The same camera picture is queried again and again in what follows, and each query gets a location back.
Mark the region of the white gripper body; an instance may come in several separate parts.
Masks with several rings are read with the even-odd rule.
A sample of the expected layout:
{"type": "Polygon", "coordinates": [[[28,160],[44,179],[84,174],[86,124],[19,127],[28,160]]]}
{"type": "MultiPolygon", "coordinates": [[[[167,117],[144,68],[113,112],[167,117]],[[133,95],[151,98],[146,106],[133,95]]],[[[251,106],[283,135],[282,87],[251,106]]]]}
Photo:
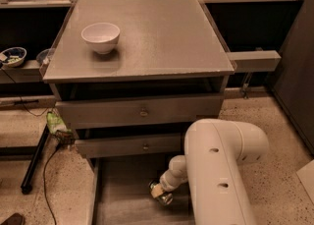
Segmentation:
{"type": "Polygon", "coordinates": [[[175,177],[170,170],[167,170],[161,175],[159,182],[166,192],[174,191],[182,183],[181,179],[175,177]]]}

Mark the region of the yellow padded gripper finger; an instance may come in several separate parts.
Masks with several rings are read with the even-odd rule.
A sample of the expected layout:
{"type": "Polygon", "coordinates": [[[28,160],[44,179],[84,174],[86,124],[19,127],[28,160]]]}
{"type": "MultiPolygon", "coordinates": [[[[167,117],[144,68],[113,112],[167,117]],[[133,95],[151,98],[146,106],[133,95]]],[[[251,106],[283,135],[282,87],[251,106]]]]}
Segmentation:
{"type": "Polygon", "coordinates": [[[151,195],[153,198],[157,198],[165,193],[165,190],[160,184],[154,185],[151,190],[151,195]]]}

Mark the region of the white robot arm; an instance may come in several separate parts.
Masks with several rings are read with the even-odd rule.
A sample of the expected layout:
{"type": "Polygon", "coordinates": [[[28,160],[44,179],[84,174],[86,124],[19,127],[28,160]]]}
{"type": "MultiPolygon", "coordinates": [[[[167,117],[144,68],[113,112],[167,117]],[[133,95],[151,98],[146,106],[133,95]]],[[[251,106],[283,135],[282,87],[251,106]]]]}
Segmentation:
{"type": "Polygon", "coordinates": [[[187,183],[195,225],[257,225],[238,166],[261,160],[268,149],[267,135],[253,124],[198,120],[185,133],[184,154],[149,184],[150,193],[167,205],[187,183]]]}

